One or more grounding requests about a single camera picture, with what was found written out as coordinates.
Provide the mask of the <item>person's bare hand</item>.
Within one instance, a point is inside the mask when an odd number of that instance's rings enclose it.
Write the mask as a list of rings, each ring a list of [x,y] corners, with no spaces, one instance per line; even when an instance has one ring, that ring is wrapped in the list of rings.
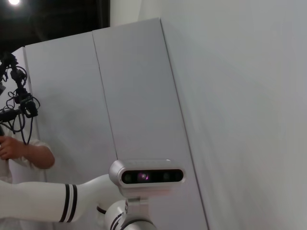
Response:
[[[27,145],[15,138],[0,137],[0,158],[2,160],[25,158],[28,150]]]

